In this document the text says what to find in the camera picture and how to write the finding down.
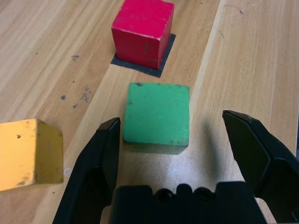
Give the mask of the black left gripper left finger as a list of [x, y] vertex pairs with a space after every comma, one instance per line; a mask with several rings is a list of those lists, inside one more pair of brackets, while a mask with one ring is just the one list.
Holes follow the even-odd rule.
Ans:
[[79, 154], [53, 223], [100, 223], [116, 188], [120, 126], [120, 118], [102, 123]]

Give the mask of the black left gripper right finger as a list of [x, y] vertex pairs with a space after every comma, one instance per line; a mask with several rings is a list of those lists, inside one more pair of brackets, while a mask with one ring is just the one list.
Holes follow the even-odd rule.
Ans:
[[299, 161], [257, 119], [224, 110], [231, 149], [254, 197], [263, 199], [277, 222], [299, 220]]

